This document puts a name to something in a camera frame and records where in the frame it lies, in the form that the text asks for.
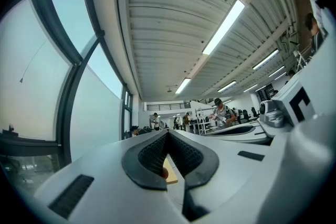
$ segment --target linear light fixture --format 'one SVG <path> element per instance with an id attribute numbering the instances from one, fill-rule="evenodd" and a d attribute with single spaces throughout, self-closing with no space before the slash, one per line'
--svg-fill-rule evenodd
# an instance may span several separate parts
<path id="1" fill-rule="evenodd" d="M 258 63 L 257 65 L 255 65 L 254 67 L 252 67 L 254 70 L 258 69 L 259 67 L 261 67 L 265 62 L 267 62 L 270 58 L 272 58 L 275 54 L 277 54 L 279 52 L 278 49 L 276 49 L 275 51 L 273 51 L 269 56 L 267 56 L 264 60 L 262 60 L 260 63 Z"/>
<path id="2" fill-rule="evenodd" d="M 183 91 L 184 87 L 187 86 L 187 84 L 189 83 L 189 81 L 191 81 L 191 79 L 185 78 L 175 93 L 176 94 L 181 93 Z"/>
<path id="3" fill-rule="evenodd" d="M 284 74 L 286 74 L 286 72 L 285 73 L 283 73 L 283 74 L 281 74 L 280 76 L 278 76 L 277 78 L 275 78 L 274 80 L 277 80 L 277 79 L 279 79 L 279 78 L 281 78 Z"/>
<path id="4" fill-rule="evenodd" d="M 237 81 L 234 80 L 233 82 L 231 82 L 227 86 L 224 86 L 223 88 L 221 88 L 218 92 L 222 92 L 222 91 L 226 90 L 227 88 L 231 87 L 233 84 L 236 84 L 236 83 L 237 83 Z"/>
<path id="5" fill-rule="evenodd" d="M 232 24 L 236 21 L 239 14 L 244 9 L 245 5 L 240 2 L 239 0 L 236 0 L 231 9 L 227 12 L 227 15 L 225 19 L 223 20 L 220 27 L 217 29 L 216 33 L 212 36 L 211 40 L 209 41 L 208 45 L 203 50 L 204 54 L 209 55 L 219 44 L 219 42 L 223 39 L 225 34 L 229 31 Z"/>
<path id="6" fill-rule="evenodd" d="M 271 75 L 269 75 L 269 77 L 272 77 L 275 73 L 279 72 L 283 68 L 285 68 L 285 66 L 280 67 L 277 71 L 275 71 L 274 73 L 272 73 Z"/>
<path id="7" fill-rule="evenodd" d="M 257 86 L 258 84 L 255 84 L 254 86 L 252 86 L 251 88 L 248 88 L 247 90 L 245 90 L 244 92 L 247 92 L 248 90 L 254 88 L 255 86 Z"/>
<path id="8" fill-rule="evenodd" d="M 257 91 L 259 91 L 259 90 L 261 90 L 261 89 L 263 89 L 264 87 L 266 87 L 266 85 L 265 85 L 265 86 L 263 86 L 263 87 L 261 87 L 260 89 L 256 90 L 256 92 L 257 92 Z"/>

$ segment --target ceiling light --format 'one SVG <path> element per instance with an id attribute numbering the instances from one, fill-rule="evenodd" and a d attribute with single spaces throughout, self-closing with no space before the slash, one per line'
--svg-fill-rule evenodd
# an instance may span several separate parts
<path id="1" fill-rule="evenodd" d="M 251 88 L 248 88 L 247 90 L 245 90 L 244 92 L 247 92 L 248 90 L 254 88 L 255 86 L 257 86 L 258 84 L 255 84 L 254 86 L 252 86 Z"/>
<path id="2" fill-rule="evenodd" d="M 189 83 L 189 81 L 191 81 L 191 79 L 184 79 L 182 84 L 179 86 L 179 88 L 176 91 L 176 94 L 179 94 L 180 92 L 183 91 L 184 87 L 187 86 L 187 84 Z"/>
<path id="3" fill-rule="evenodd" d="M 261 87 L 260 89 L 256 90 L 256 92 L 257 92 L 257 91 L 259 91 L 259 90 L 261 90 L 261 89 L 263 89 L 264 87 L 266 87 L 266 85 L 265 85 L 265 86 L 263 86 L 263 87 Z"/>
<path id="4" fill-rule="evenodd" d="M 271 75 L 269 75 L 269 77 L 272 77 L 275 73 L 279 72 L 282 68 L 285 68 L 285 66 L 280 67 L 277 71 L 275 71 L 274 73 L 272 73 Z"/>
<path id="5" fill-rule="evenodd" d="M 274 80 L 277 80 L 278 78 L 282 77 L 284 74 L 286 74 L 286 72 L 283 73 L 283 74 L 281 74 L 280 76 L 278 76 L 278 77 L 277 77 L 276 79 L 274 79 Z"/>
<path id="6" fill-rule="evenodd" d="M 272 58 L 275 54 L 277 54 L 279 52 L 278 49 L 276 49 L 275 51 L 273 51 L 269 56 L 267 56 L 264 60 L 262 60 L 259 64 L 257 64 L 256 66 L 253 67 L 254 70 L 258 69 L 259 67 L 261 67 L 265 62 L 267 62 L 270 58 Z"/>
<path id="7" fill-rule="evenodd" d="M 224 86 L 223 88 L 221 88 L 218 92 L 222 92 L 224 91 L 225 89 L 229 88 L 230 86 L 232 86 L 233 84 L 237 83 L 237 81 L 233 81 L 231 82 L 230 84 L 228 84 L 227 86 Z"/>
<path id="8" fill-rule="evenodd" d="M 212 36 L 208 45 L 205 47 L 205 49 L 203 51 L 204 54 L 209 55 L 216 48 L 216 46 L 223 39 L 225 34 L 229 31 L 232 24 L 238 18 L 239 14 L 242 12 L 244 7 L 245 7 L 245 5 L 242 2 L 240 2 L 239 0 L 236 0 L 236 2 L 233 3 L 231 9 L 227 12 L 227 15 L 224 18 L 222 24 L 217 29 L 216 33 Z"/>

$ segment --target ceiling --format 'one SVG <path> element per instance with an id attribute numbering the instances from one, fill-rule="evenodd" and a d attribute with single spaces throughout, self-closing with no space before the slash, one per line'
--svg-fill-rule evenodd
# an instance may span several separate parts
<path id="1" fill-rule="evenodd" d="M 234 0 L 125 0 L 122 31 L 143 101 L 215 97 L 233 80 L 234 87 L 220 96 L 237 95 L 271 82 L 276 76 L 268 75 L 282 65 L 293 67 L 290 41 L 298 38 L 294 0 L 241 1 L 246 7 L 230 31 L 209 57 L 202 57 Z M 252 69 L 275 49 L 280 53 Z M 191 82 L 176 95 L 186 77 Z"/>

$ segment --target window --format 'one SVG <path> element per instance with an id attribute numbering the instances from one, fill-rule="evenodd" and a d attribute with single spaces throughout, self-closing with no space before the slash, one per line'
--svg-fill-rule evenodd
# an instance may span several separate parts
<path id="1" fill-rule="evenodd" d="M 81 53 L 95 34 L 85 0 L 52 0 L 52 2 L 66 33 Z"/>
<path id="2" fill-rule="evenodd" d="M 125 110 L 125 120 L 124 120 L 124 131 L 129 131 L 130 130 L 130 116 L 131 116 L 131 113 L 128 111 L 128 110 Z"/>
<path id="3" fill-rule="evenodd" d="M 106 87 L 118 98 L 121 98 L 122 84 L 116 73 L 114 73 L 100 44 L 98 44 L 90 57 L 88 65 Z"/>
<path id="4" fill-rule="evenodd" d="M 30 0 L 0 23 L 0 132 L 53 141 L 58 99 L 70 64 L 40 27 Z"/>
<path id="5" fill-rule="evenodd" d="M 119 140 L 121 100 L 89 69 L 81 77 L 70 126 L 71 159 Z"/>
<path id="6" fill-rule="evenodd" d="M 11 157 L 0 155 L 9 180 L 34 195 L 37 188 L 59 170 L 57 155 Z"/>

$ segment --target desk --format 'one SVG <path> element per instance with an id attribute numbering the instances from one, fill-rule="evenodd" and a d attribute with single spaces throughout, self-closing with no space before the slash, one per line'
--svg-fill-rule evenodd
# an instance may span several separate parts
<path id="1" fill-rule="evenodd" d="M 177 176 L 167 158 L 164 160 L 163 167 L 168 170 L 168 178 L 166 179 L 167 185 L 177 183 Z"/>

